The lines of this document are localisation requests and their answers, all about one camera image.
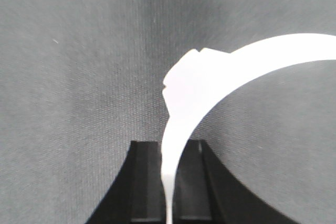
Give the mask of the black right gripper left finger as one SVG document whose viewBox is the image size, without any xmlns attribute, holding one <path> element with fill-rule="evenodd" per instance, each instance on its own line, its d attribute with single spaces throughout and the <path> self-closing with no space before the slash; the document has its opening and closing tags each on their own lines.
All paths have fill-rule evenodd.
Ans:
<svg viewBox="0 0 336 224">
<path fill-rule="evenodd" d="M 158 142 L 132 141 L 109 190 L 87 223 L 165 223 Z"/>
</svg>

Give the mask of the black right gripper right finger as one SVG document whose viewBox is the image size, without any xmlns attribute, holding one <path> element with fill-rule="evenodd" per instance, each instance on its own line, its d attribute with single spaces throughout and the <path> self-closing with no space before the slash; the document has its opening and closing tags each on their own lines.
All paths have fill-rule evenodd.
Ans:
<svg viewBox="0 0 336 224">
<path fill-rule="evenodd" d="M 175 180 L 173 223 L 294 223 L 245 187 L 204 140 L 189 140 Z"/>
</svg>

